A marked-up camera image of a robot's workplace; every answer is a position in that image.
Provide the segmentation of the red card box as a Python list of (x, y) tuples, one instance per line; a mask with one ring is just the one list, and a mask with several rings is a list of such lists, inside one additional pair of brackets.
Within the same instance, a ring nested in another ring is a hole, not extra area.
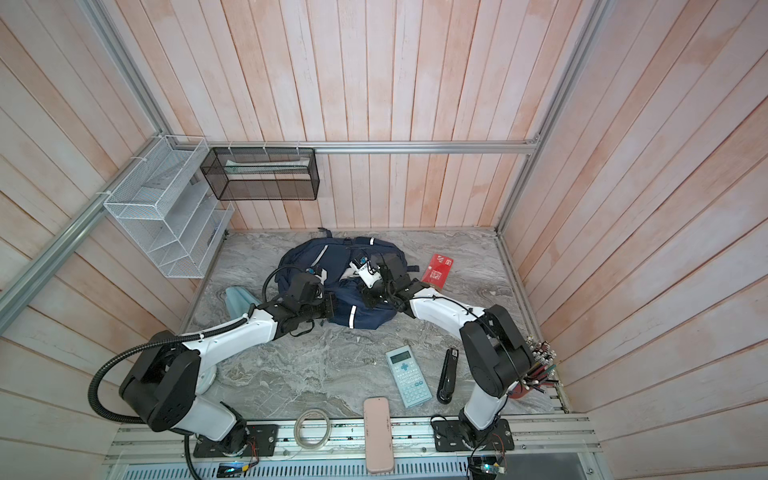
[(436, 290), (442, 290), (453, 264), (452, 258), (439, 253), (434, 254), (425, 269), (422, 282), (429, 284)]

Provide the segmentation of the navy blue student backpack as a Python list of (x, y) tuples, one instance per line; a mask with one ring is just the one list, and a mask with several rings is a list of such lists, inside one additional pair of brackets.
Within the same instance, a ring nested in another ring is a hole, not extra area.
[(278, 291), (288, 289), (292, 278), (299, 272), (318, 275), (325, 290), (335, 296), (334, 316), (331, 322), (349, 328), (375, 330), (392, 320), (396, 310), (381, 303), (375, 307), (364, 304), (360, 287), (364, 282), (356, 275), (350, 263), (372, 255), (393, 254), (405, 261), (405, 253), (395, 244), (375, 237), (324, 237), (310, 239), (289, 250), (280, 260), (280, 271), (274, 276)]

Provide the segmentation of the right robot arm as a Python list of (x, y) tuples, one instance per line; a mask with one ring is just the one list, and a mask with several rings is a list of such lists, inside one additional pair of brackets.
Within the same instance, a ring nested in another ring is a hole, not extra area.
[(471, 306), (447, 297), (410, 276), (397, 255), (359, 257), (350, 262), (362, 280), (364, 302), (386, 303), (411, 318), (432, 323), (459, 338), (475, 382), (454, 428), (466, 442), (477, 443), (495, 428), (509, 393), (528, 390), (536, 359), (509, 312), (500, 305)]

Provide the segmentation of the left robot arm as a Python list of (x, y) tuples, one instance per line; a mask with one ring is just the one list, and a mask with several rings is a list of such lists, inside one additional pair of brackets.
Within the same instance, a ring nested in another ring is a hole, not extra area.
[[(283, 294), (244, 306), (240, 316), (224, 324), (187, 335), (162, 331), (108, 360), (90, 382), (89, 405), (104, 419), (196, 435), (226, 456), (238, 455), (248, 443), (247, 422), (232, 407), (204, 398), (206, 375), (222, 361), (289, 335), (304, 323), (332, 318), (335, 306), (334, 293), (320, 278), (300, 272)], [(133, 413), (123, 415), (101, 402), (99, 390), (109, 371), (129, 358), (135, 362), (119, 396)]]

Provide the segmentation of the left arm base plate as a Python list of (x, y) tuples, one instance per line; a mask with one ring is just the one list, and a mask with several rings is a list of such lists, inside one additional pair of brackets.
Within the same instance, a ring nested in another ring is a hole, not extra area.
[(271, 457), (278, 440), (277, 424), (237, 424), (222, 440), (200, 436), (194, 447), (195, 458)]

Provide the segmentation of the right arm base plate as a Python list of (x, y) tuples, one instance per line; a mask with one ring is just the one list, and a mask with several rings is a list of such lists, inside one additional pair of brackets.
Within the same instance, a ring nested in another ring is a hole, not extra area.
[(438, 452), (497, 451), (505, 453), (515, 449), (509, 423), (497, 419), (485, 430), (477, 430), (461, 419), (448, 420), (442, 416), (432, 418), (435, 449)]

